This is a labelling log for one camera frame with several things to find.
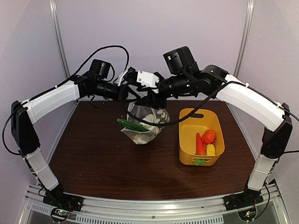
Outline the clear dotted zip bag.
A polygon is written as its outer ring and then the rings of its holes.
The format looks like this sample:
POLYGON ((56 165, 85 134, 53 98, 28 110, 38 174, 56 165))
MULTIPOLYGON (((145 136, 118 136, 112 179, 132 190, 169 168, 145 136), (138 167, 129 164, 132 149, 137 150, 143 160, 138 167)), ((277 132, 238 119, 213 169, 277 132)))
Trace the clear dotted zip bag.
POLYGON ((136 132, 131 131, 123 126, 121 132, 126 134, 135 144, 144 145, 156 138, 156 136, 161 132, 162 127, 152 126, 151 124, 163 124, 170 121, 169 113, 165 109, 153 109, 150 107, 139 106, 131 102, 128 105, 128 111, 134 116, 142 119, 138 121, 131 116, 127 115, 127 120, 129 122, 140 124, 143 127, 149 129, 147 132, 136 132))

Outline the orange toy pumpkin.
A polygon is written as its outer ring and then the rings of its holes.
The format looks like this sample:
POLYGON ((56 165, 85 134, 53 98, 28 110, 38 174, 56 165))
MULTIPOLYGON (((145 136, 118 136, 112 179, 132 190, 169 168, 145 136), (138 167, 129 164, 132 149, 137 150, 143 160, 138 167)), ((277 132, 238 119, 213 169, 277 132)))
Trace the orange toy pumpkin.
POLYGON ((213 131, 213 130, 206 130, 202 137, 201 137, 201 140, 203 142, 203 144, 212 144, 216 139, 216 132, 213 131))

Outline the dark green toy cucumber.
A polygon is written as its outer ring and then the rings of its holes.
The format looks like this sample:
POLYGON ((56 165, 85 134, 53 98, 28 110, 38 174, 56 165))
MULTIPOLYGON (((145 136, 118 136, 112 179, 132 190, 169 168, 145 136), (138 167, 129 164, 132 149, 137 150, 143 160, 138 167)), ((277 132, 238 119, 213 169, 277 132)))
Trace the dark green toy cucumber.
POLYGON ((127 128, 131 131, 136 131, 136 132, 147 132, 147 131, 149 131, 149 129, 143 127, 140 124, 135 124, 135 123, 129 122, 129 121, 124 120, 124 119, 117 119, 117 122, 120 125, 124 126, 125 128, 127 128))

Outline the red toy pepper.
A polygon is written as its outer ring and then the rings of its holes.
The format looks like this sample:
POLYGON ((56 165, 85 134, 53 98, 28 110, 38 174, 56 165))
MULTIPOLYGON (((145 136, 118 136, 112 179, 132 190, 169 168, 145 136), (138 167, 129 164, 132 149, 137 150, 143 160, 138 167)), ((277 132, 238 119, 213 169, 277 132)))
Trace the red toy pepper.
POLYGON ((199 133, 196 133, 196 154, 203 155, 206 154, 206 148, 202 142, 201 136, 199 133))

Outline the green leafy toy vegetable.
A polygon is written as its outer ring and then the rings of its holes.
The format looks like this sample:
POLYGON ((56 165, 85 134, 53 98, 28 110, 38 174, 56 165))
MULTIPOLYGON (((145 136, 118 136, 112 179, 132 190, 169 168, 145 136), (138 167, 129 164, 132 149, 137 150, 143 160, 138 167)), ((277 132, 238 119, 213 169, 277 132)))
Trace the green leafy toy vegetable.
POLYGON ((195 166, 201 166, 201 165, 204 165, 206 163, 206 160, 205 159, 194 159, 194 165, 195 166))

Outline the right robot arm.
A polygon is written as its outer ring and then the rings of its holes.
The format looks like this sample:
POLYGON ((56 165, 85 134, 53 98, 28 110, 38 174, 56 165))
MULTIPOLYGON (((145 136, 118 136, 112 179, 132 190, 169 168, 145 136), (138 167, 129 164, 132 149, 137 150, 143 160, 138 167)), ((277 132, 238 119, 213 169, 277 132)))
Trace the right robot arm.
POLYGON ((229 103, 264 125, 262 147, 244 191, 224 197, 226 205, 249 206, 259 201, 261 188, 284 154, 292 133, 292 115, 287 104, 279 104, 230 75, 226 70, 208 65, 200 70, 188 47, 164 54, 171 73, 163 78, 159 73, 138 71, 137 82, 148 94, 139 105, 155 109, 165 108, 166 100, 182 95, 196 97, 203 93, 229 103))

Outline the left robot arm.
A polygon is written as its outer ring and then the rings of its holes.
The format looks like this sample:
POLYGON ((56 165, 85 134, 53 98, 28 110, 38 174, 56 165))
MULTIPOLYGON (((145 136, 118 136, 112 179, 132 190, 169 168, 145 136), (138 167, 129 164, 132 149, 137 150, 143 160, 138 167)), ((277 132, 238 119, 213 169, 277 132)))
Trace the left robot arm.
POLYGON ((110 67, 110 63, 94 59, 85 74, 74 74, 61 84, 37 96, 22 103, 15 101, 11 105, 11 133, 20 149, 20 154, 46 190, 44 198, 57 207, 66 205, 67 196, 41 152, 41 144, 34 124, 57 108, 85 96, 97 95, 118 100, 121 84, 109 83, 102 77, 109 72, 110 67))

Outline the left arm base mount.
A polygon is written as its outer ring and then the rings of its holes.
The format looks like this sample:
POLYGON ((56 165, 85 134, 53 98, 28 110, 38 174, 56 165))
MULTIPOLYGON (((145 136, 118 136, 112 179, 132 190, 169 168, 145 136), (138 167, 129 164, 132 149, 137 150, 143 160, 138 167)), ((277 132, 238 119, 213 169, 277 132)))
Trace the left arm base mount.
POLYGON ((83 200, 84 199, 81 196, 75 196, 65 193, 54 196, 46 193, 45 197, 43 198, 43 203, 63 208, 68 211, 80 212, 83 205, 83 200))

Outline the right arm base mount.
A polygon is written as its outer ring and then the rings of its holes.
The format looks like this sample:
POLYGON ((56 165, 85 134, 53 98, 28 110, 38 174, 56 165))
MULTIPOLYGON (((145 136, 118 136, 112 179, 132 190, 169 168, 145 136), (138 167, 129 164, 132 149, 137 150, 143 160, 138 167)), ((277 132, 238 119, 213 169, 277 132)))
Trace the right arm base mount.
POLYGON ((230 194, 222 199, 224 201, 226 211, 254 206, 257 203, 263 202, 261 191, 244 191, 241 193, 230 194))

